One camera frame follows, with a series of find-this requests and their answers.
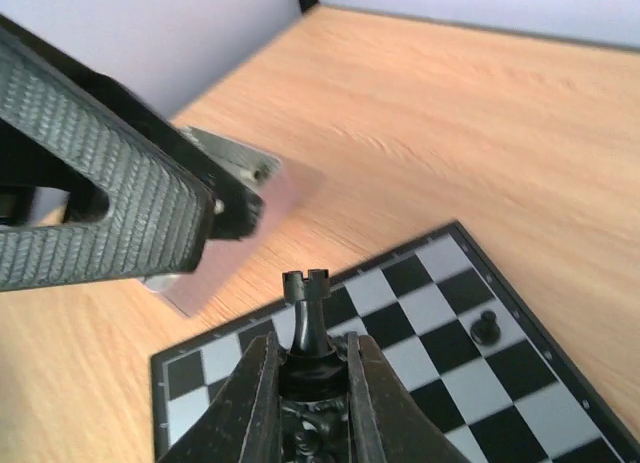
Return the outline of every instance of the textured gripper pad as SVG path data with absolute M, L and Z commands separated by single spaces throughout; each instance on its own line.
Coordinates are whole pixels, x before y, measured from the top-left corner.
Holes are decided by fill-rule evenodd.
M 213 221 L 204 186 L 2 30 L 0 118 L 110 204 L 98 222 L 0 230 L 0 291 L 195 269 Z

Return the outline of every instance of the black chess piece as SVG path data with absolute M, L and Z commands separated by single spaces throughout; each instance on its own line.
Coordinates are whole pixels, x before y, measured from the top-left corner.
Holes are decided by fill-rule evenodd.
M 349 374 L 324 323 L 322 300 L 331 295 L 328 270 L 283 274 L 284 297 L 295 304 L 291 349 L 280 367 L 280 396 L 297 402 L 330 400 L 347 393 Z
M 310 430 L 300 430 L 294 435 L 296 452 L 299 456 L 313 456 L 322 446 L 322 440 L 318 434 Z
M 480 319 L 471 325 L 471 338 L 479 345 L 495 345 L 501 333 L 496 314 L 491 310 L 483 311 Z

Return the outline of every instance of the black chess pawn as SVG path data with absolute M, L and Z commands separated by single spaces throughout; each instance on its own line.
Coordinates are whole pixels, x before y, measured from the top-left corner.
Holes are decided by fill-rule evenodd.
M 483 311 L 480 319 L 471 325 L 471 338 L 479 345 L 495 345 L 501 333 L 496 314 L 491 310 Z

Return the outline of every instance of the black square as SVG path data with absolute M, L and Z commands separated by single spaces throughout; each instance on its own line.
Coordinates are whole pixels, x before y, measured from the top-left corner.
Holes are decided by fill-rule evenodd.
M 358 316 L 356 307 L 353 306 L 353 301 L 345 287 L 334 290 L 331 296 L 324 300 L 322 308 L 324 323 L 329 329 Z
M 458 320 L 422 335 L 420 341 L 440 374 L 480 356 L 478 348 Z
M 576 448 L 553 460 L 554 463 L 620 463 L 602 438 Z
M 364 316 L 362 322 L 367 333 L 382 350 L 415 335 L 411 323 L 397 302 Z
M 382 273 L 398 298 L 433 281 L 416 255 L 385 268 Z
M 204 386 L 204 370 L 200 350 L 169 363 L 169 399 L 173 400 Z
M 411 396 L 424 416 L 429 418 L 442 433 L 464 425 L 464 418 L 462 418 L 442 380 L 436 380 L 413 390 Z
M 441 281 L 438 288 L 457 315 L 493 298 L 493 294 L 473 268 Z
M 547 458 L 514 406 L 470 425 L 469 429 L 491 463 L 540 463 Z
M 227 381 L 227 379 L 223 378 L 222 380 L 218 380 L 207 386 L 207 390 L 209 391 L 209 403 L 213 403 L 213 400 L 216 399 L 216 396 L 218 395 L 218 392 L 222 388 L 222 385 L 224 385 L 225 381 Z
M 249 348 L 249 345 L 256 336 L 267 336 L 270 331 L 275 331 L 275 328 L 273 326 L 273 321 L 271 321 L 271 318 L 268 318 L 262 323 L 253 325 L 251 328 L 247 328 L 246 330 L 238 333 L 238 339 L 240 340 L 240 348 L 242 349 L 242 353 L 247 351 L 247 348 Z
M 551 370 L 526 340 L 487 357 L 487 363 L 513 401 L 556 381 Z

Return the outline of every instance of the wood grain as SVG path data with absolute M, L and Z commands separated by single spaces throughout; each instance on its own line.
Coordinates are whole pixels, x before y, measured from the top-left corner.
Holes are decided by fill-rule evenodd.
M 152 460 L 149 356 L 460 219 L 640 436 L 640 57 L 321 8 L 176 122 L 326 180 L 183 320 L 136 282 L 0 296 L 0 459 Z

